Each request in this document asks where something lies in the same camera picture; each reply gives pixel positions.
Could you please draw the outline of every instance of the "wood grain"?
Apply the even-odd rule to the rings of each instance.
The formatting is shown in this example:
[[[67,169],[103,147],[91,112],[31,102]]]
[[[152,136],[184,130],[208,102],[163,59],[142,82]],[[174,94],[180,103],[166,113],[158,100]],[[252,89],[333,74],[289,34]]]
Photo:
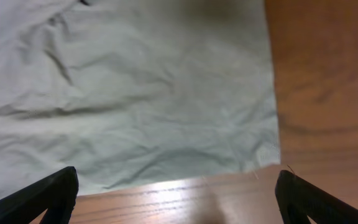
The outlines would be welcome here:
[[[358,0],[266,0],[282,162],[358,208]],[[282,223],[275,166],[78,197],[72,223]]]

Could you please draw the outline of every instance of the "wrinkled fabric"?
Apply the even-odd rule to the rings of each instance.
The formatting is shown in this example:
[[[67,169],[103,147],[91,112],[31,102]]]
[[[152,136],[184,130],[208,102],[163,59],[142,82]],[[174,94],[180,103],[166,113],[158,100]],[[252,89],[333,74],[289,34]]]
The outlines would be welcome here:
[[[88,1],[0,8],[0,198],[66,166],[84,195],[280,162],[263,0]]]

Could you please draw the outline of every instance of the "wooden surface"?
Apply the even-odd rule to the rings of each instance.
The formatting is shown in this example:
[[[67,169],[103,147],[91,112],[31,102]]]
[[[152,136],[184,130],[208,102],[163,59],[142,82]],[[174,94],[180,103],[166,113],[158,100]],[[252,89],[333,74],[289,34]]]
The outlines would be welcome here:
[[[267,0],[282,163],[358,208],[358,0]],[[78,197],[72,223],[282,223],[280,169]]]

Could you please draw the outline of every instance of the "wooden table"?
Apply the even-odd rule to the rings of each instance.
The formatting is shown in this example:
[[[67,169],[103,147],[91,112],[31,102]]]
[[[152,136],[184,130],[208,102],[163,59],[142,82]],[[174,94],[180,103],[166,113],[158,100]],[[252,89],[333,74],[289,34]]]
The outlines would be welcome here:
[[[282,166],[78,197],[72,223],[282,223],[278,172],[358,208],[358,0],[266,0]]]

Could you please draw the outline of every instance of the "white cloth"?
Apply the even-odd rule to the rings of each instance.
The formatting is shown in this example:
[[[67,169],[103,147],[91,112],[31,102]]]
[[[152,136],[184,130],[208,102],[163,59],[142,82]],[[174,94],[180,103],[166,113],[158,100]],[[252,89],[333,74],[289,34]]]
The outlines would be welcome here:
[[[263,0],[88,1],[0,0],[0,198],[280,162]]]

